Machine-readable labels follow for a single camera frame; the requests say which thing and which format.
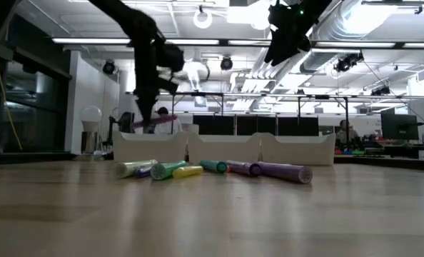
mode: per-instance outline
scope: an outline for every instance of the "yellow cable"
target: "yellow cable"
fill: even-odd
[[[4,90],[3,79],[1,77],[1,71],[0,71],[0,86],[1,86],[1,94],[3,95],[4,105],[6,106],[6,110],[7,110],[7,116],[9,117],[9,123],[12,126],[12,131],[14,132],[14,136],[17,139],[17,143],[19,144],[20,151],[23,151],[24,149],[21,147],[20,139],[15,130],[14,122],[12,122],[11,111],[9,110],[9,106],[7,105],[6,90]]]

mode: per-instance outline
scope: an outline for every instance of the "robotic arm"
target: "robotic arm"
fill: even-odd
[[[120,25],[130,38],[129,46],[134,48],[136,64],[136,103],[145,124],[150,122],[153,105],[159,89],[171,94],[177,91],[178,84],[158,77],[157,66],[170,68],[171,75],[181,71],[184,65],[183,52],[166,39],[156,22],[142,11],[132,9],[120,0],[89,0],[94,6]]]

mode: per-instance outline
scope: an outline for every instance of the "yellow marker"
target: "yellow marker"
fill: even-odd
[[[177,168],[173,173],[172,176],[174,178],[183,178],[186,176],[193,176],[193,175],[199,175],[203,173],[204,169],[201,166],[189,166],[189,167],[181,167]]]

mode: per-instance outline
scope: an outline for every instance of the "red object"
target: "red object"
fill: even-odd
[[[174,121],[176,119],[177,119],[177,115],[170,115],[167,118],[154,118],[150,120],[149,125],[163,124],[166,122]],[[133,123],[133,129],[142,128],[144,126],[146,126],[146,124],[144,124],[143,121]]]

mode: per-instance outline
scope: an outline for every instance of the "green object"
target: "green object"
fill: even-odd
[[[228,165],[223,161],[201,161],[199,165],[205,170],[215,173],[225,173],[228,170]]]
[[[150,175],[155,180],[164,180],[172,177],[173,171],[177,168],[185,166],[187,166],[185,161],[179,161],[178,163],[158,163],[153,165]]]

